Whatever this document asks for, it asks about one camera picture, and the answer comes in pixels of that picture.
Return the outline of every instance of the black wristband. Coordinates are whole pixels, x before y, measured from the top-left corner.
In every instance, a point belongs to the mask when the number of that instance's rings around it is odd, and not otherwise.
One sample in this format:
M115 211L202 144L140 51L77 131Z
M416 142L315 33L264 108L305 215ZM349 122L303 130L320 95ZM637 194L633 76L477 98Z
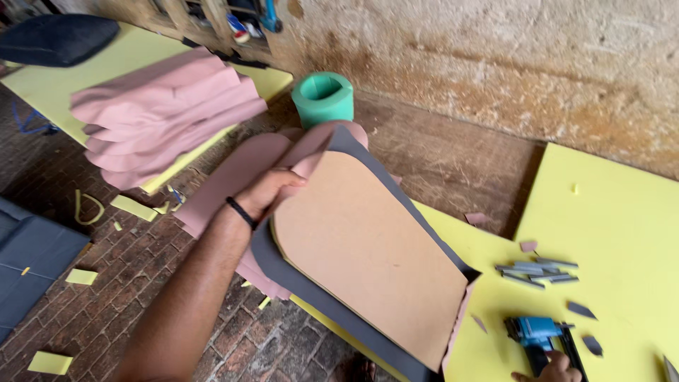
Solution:
M229 197L226 198L226 202L229 203L229 205L230 205L231 207L233 207L233 208L236 210L236 212L238 212L238 213L243 217L243 219L245 220L245 222L247 222L247 224L250 225L250 228L252 228L252 230L256 230L256 229L257 229L257 222L256 222L255 220L253 220L252 217L251 217L250 215L248 215L247 212L245 212L245 210L243 209L243 207L241 207L241 206L236 202L236 200L234 200L234 198L232 198L232 197L229 196Z

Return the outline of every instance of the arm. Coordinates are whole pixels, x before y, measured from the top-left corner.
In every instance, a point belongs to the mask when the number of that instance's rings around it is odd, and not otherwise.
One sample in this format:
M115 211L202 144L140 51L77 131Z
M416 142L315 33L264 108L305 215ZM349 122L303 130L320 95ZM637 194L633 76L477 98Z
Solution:
M302 186L290 171L270 171L236 201L259 220L283 186ZM229 205L214 216L186 260L137 324L116 381L190 381L215 325L236 266L252 235Z

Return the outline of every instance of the green foam cylinder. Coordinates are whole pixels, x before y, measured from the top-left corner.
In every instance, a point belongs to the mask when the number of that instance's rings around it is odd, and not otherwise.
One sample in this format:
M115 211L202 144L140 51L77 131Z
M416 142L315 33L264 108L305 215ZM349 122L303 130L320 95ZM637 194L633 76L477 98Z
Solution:
M293 90L301 126L306 130L332 120L354 120L354 88L330 71L311 73Z

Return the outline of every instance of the gray fabric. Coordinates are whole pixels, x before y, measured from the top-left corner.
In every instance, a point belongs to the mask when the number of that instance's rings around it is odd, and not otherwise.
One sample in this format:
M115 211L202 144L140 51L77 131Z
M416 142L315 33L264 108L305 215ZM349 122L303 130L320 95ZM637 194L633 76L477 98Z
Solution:
M446 253L448 258L472 282L480 273L466 265L450 247L443 242L429 226L422 214L415 208L410 199L396 185L386 169L358 143L345 127L338 127L329 145L330 151L343 152L360 160L387 187L394 197L403 204L425 231ZM283 260L269 229L269 219L259 225L253 234L252 250L255 259L267 277L279 283L302 300L311 304L321 313L338 323L352 336L368 346L385 362L396 368L410 381L442 381L442 373L431 371L412 355L386 338L366 321L353 313L344 304L332 297L321 287L309 280L297 269Z

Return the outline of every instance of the hand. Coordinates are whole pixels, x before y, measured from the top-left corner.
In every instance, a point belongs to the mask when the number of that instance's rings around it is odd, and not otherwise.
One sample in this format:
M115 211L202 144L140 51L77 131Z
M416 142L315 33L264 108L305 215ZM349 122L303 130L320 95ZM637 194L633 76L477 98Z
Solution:
M236 195L236 202L258 221L284 186L301 187L306 179L288 170L270 170L250 187Z
M520 372L511 373L512 379L516 382L580 382L583 375L579 370L571 368L570 360L566 354L561 351L548 351L547 357L551 362L545 366L540 373L540 377L531 378L521 374Z

